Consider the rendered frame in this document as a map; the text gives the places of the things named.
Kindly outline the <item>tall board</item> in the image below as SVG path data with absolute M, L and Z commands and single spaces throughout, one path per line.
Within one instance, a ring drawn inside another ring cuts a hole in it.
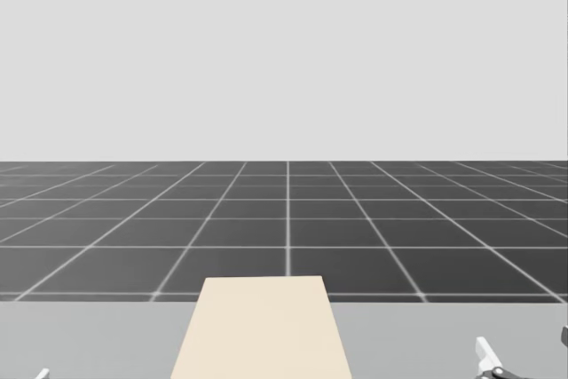
M 170 379 L 353 379 L 322 277 L 207 278 Z

